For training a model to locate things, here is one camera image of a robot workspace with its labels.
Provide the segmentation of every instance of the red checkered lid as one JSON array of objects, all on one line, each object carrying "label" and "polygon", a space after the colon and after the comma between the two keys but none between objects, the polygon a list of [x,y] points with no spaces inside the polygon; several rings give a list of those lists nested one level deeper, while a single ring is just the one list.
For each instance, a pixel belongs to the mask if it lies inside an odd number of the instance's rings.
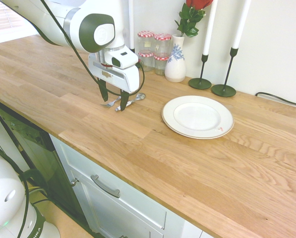
[{"label": "red checkered lid", "polygon": [[138,32],[138,36],[139,37],[144,37],[144,38],[153,37],[154,32],[152,32],[152,31],[140,31],[140,32]]},{"label": "red checkered lid", "polygon": [[156,39],[158,41],[168,41],[168,40],[171,39],[171,35],[170,34],[166,34],[166,33],[156,34],[154,36],[154,39]]},{"label": "red checkered lid", "polygon": [[169,57],[159,57],[159,56],[154,56],[154,59],[165,61],[165,60],[168,60]]},{"label": "red checkered lid", "polygon": [[141,57],[152,57],[152,56],[154,56],[154,53],[152,52],[152,53],[149,53],[149,54],[145,54],[145,53],[139,52],[138,55],[141,56]]}]

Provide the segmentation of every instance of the white plate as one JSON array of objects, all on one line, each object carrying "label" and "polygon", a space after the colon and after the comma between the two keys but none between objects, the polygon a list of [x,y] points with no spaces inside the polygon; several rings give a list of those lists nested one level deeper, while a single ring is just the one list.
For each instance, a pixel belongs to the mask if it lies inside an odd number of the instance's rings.
[{"label": "white plate", "polygon": [[172,99],[164,106],[162,118],[170,129],[196,139],[223,136],[234,125],[233,115],[225,106],[201,96]]}]

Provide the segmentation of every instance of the blue floral pattern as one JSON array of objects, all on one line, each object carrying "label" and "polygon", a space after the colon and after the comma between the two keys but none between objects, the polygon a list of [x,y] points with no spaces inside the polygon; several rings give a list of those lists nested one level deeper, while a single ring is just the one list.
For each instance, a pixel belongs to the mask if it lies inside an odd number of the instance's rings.
[{"label": "blue floral pattern", "polygon": [[177,44],[174,44],[174,47],[173,47],[173,50],[171,52],[171,55],[170,55],[170,58],[168,60],[168,62],[171,62],[172,59],[175,59],[176,61],[180,60],[180,59],[184,59],[184,56],[183,56],[183,52],[181,50],[181,47]]}]

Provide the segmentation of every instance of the candle holder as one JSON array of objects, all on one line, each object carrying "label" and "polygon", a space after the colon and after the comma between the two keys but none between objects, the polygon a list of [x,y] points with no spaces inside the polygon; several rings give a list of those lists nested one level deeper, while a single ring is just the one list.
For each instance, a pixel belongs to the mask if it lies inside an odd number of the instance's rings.
[{"label": "candle holder", "polygon": [[228,86],[226,84],[227,84],[229,72],[231,71],[233,59],[237,55],[237,52],[238,52],[238,49],[231,48],[230,55],[231,55],[232,58],[231,58],[231,62],[229,63],[225,83],[224,84],[217,84],[217,85],[214,85],[212,87],[212,92],[217,96],[220,96],[220,97],[232,97],[232,96],[234,96],[236,94],[236,90],[233,87]]},{"label": "candle holder", "polygon": [[210,81],[202,78],[203,71],[204,71],[204,65],[205,65],[207,59],[208,59],[208,55],[206,55],[206,56],[202,55],[203,65],[202,65],[201,76],[199,78],[193,78],[193,79],[189,80],[189,82],[188,82],[189,86],[191,86],[192,88],[203,90],[203,89],[208,89],[212,86]]}]

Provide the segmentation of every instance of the vase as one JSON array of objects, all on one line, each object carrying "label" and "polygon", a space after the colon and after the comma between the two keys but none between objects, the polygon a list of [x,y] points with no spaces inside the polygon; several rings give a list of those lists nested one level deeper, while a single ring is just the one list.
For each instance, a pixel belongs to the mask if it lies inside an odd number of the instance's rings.
[{"label": "vase", "polygon": [[165,68],[166,79],[170,82],[182,82],[186,76],[183,42],[183,36],[173,35],[173,50]]}]

